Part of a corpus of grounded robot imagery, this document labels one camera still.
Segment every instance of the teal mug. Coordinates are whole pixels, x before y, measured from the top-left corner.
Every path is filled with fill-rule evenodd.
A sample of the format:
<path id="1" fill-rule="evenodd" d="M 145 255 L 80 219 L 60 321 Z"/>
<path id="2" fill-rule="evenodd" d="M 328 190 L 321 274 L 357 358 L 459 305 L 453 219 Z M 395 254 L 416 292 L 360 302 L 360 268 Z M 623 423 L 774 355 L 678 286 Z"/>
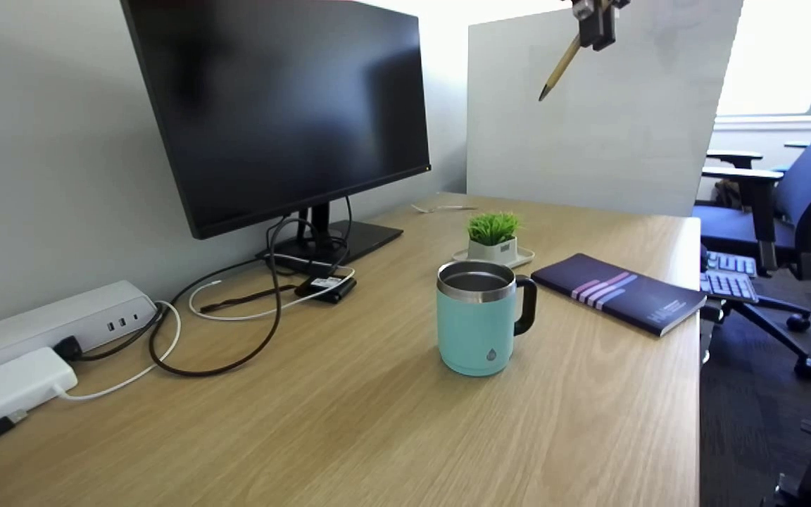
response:
<path id="1" fill-rule="evenodd" d="M 492 262 L 438 271 L 438 345 L 447 369 L 470 378 L 501 372 L 515 334 L 536 323 L 538 285 Z"/>

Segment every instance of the white power strip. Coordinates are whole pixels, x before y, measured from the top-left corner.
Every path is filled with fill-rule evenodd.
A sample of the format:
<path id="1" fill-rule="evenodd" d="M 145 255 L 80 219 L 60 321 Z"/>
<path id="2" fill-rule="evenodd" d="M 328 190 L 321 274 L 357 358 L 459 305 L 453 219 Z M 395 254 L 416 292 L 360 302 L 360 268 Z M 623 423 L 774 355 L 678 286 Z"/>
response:
<path id="1" fill-rule="evenodd" d="M 0 362 L 77 337 L 81 352 L 138 333 L 156 302 L 129 282 L 105 285 L 0 321 Z"/>
<path id="2" fill-rule="evenodd" d="M 73 385 L 73 369 L 48 345 L 0 362 L 0 419 L 22 416 Z"/>

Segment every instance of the monitor stand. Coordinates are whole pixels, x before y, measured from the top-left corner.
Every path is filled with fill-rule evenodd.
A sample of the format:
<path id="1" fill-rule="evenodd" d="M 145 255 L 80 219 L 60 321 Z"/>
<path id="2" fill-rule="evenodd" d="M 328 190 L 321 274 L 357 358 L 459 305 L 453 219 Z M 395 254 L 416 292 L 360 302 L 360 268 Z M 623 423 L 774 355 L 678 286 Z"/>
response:
<path id="1" fill-rule="evenodd" d="M 349 264 L 385 243 L 402 236 L 400 227 L 385 227 L 374 223 L 333 223 L 331 207 L 314 205 L 314 217 L 307 219 L 304 210 L 298 214 L 311 224 L 298 224 L 298 233 L 288 243 L 278 243 L 274 251 L 277 264 L 304 274 L 304 276 L 328 276 L 336 274 L 339 264 Z"/>

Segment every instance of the black monitor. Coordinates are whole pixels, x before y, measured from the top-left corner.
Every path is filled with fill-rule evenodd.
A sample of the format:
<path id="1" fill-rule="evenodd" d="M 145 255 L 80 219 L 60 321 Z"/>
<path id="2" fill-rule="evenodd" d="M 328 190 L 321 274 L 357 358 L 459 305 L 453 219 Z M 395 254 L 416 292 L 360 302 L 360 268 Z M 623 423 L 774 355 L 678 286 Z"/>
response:
<path id="1" fill-rule="evenodd" d="M 416 16 L 349 0 L 124 0 L 195 236 L 311 210 L 298 255 L 349 262 L 400 231 L 331 199 L 428 172 Z"/>

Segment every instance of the notebook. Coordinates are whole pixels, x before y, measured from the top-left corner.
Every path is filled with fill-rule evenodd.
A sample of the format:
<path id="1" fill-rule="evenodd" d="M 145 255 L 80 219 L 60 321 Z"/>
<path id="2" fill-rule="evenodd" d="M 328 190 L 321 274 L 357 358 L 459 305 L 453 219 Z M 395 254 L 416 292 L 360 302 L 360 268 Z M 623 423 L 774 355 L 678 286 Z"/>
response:
<path id="1" fill-rule="evenodd" d="M 667 334 L 706 302 L 699 289 L 667 285 L 585 254 L 547 264 L 533 279 L 650 334 Z"/>

